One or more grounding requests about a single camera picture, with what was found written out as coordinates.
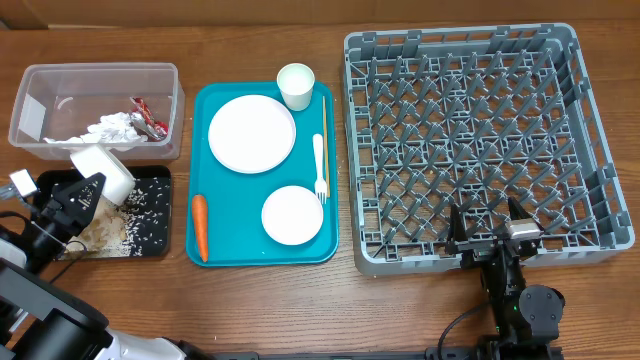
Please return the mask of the orange carrot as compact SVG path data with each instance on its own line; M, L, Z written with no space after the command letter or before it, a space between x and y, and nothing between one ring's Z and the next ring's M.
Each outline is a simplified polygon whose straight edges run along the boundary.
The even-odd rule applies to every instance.
M203 262L207 262L209 259L208 205L203 195L197 194L193 197L191 211L199 255Z

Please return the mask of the white bowl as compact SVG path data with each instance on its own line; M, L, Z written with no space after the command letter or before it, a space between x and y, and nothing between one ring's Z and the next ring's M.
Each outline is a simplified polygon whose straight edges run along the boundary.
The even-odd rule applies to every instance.
M71 153L70 159L85 178L96 173L106 177L102 195L115 205L122 205L135 187L135 178L130 171L99 144Z

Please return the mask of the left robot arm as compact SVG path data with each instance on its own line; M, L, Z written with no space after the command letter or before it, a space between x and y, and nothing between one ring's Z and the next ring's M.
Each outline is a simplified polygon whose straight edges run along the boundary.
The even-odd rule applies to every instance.
M207 353L164 337L140 338L110 329L96 308L40 274L92 221L106 178L96 173L51 194L40 206L27 170L1 189L31 212L16 233L1 230L1 356L4 359L205 359Z

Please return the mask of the large white plate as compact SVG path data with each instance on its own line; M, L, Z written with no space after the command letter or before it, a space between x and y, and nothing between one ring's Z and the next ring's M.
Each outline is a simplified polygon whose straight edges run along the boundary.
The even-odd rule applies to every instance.
M264 95L243 95L226 102L212 117L208 130L215 159L243 174L277 167L295 141L296 125L290 111Z

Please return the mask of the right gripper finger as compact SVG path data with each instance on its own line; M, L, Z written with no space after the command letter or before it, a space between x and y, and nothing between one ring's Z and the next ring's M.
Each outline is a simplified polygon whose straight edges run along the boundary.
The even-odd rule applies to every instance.
M455 203L450 206L448 240L450 242L467 241L463 217Z
M533 219L532 215L527 212L520 202L514 197L508 198L508 209L511 221Z

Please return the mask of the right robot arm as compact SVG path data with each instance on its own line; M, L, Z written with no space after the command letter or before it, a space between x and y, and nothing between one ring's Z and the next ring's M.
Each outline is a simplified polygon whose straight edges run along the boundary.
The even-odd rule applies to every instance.
M510 217L493 232L491 240L471 243L460 209L450 209L445 250L460 255L460 267L478 268L487 293L486 302L454 319L441 334L436 356L445 359L449 349L444 340L462 320L491 308L495 335L478 338L476 345L457 348L466 359L561 359L562 349L552 347L559 337L559 322L566 305L558 290L543 285L528 285L521 266L522 258L538 254L545 229L513 197L508 199Z

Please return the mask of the white paper cup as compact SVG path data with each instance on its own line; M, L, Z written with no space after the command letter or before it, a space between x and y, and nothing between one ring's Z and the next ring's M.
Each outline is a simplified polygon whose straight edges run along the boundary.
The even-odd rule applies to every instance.
M315 84L310 67L302 63L287 64L278 72L276 83L290 110L302 111L309 106Z

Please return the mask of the red snack wrapper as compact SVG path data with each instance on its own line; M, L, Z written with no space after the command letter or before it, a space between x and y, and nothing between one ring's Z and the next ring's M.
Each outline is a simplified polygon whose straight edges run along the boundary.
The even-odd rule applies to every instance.
M145 132L154 141L164 140L168 136L168 125L157 121L148 105L140 97L131 97L133 110L130 113L134 126Z

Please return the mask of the white napkin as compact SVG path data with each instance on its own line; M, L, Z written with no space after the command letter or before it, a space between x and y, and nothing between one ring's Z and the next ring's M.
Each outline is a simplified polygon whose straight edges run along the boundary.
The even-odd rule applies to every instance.
M139 134L133 121L140 115L118 112L100 117L100 121L87 127L85 134L67 140L44 138L49 144L94 144L94 143L144 143L149 140L145 134Z

